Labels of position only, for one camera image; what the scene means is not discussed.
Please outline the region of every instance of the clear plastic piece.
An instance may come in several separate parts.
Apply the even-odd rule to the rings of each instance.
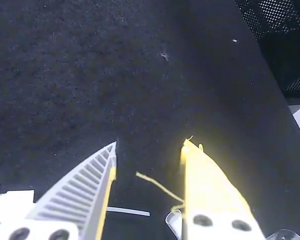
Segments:
[[[300,240],[300,236],[294,231],[281,229],[274,234],[268,236],[266,240]]]

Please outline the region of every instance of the white object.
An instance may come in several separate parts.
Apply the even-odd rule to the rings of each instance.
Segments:
[[[165,223],[171,229],[173,234],[176,236],[178,240],[181,240],[182,236],[182,213],[179,209],[171,211],[165,217]]]
[[[0,194],[0,223],[23,219],[34,207],[34,190],[7,191]]]
[[[80,239],[96,238],[108,186],[116,177],[116,142],[89,156],[53,187],[27,214],[27,219],[74,223]]]
[[[139,211],[139,210],[133,210],[133,209],[127,209],[127,208],[121,208],[121,207],[112,207],[108,206],[106,208],[108,212],[117,212],[117,213],[125,213],[125,214],[136,214],[136,215],[142,215],[142,216],[150,216],[150,212],[148,211]]]
[[[61,231],[63,231],[64,234],[68,234],[68,238],[50,238],[53,234],[60,234]],[[0,224],[0,240],[78,240],[78,234],[77,226],[74,223],[64,221],[22,219],[19,221],[6,221]]]
[[[190,209],[186,216],[185,239],[265,240],[257,221],[250,215],[231,211]]]

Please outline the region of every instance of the yellow thread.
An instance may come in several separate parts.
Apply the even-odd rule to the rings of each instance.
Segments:
[[[185,204],[180,204],[180,205],[175,205],[173,206],[170,211],[173,212],[174,210],[177,210],[177,209],[184,209],[185,208]]]
[[[175,195],[174,193],[172,193],[171,191],[169,191],[168,189],[166,189],[162,184],[160,184],[159,182],[157,182],[156,180],[154,180],[151,177],[148,177],[144,174],[141,174],[140,172],[136,172],[135,175],[138,178],[141,178],[143,180],[146,180],[147,182],[153,183],[154,185],[156,185],[158,188],[160,188],[162,191],[164,191],[166,194],[168,194],[170,197],[174,198],[177,201],[180,201],[181,203],[184,203],[184,200],[182,200],[180,197],[178,197],[177,195]]]

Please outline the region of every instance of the dark fabric surface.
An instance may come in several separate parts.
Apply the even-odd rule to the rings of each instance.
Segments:
[[[0,193],[58,179],[118,141],[103,239],[174,239],[194,135],[266,235],[300,234],[300,130],[232,1],[0,1]]]

